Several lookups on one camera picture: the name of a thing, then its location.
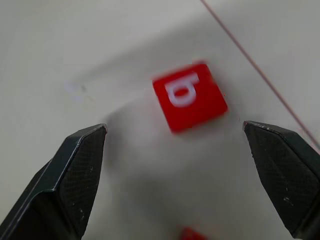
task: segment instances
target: red cube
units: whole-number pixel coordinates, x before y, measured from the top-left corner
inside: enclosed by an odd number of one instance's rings
[[[180,236],[180,240],[208,240],[202,234],[192,230],[189,227],[186,227]]]
[[[223,115],[228,106],[208,66],[192,64],[153,81],[153,88],[173,133]]]

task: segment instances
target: red block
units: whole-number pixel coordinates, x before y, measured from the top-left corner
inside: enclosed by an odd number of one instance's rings
[[[187,227],[183,230],[180,240],[208,240],[205,236],[198,232],[193,231],[191,228]]]
[[[206,64],[193,64],[153,81],[173,133],[223,115],[228,106]]]

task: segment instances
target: white table surface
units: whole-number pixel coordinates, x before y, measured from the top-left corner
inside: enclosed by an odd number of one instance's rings
[[[315,0],[209,0],[318,135]],[[0,2],[0,219],[78,129],[107,123],[83,239],[289,240],[242,122],[300,127],[198,0]],[[229,113],[172,135],[152,78],[206,60]]]

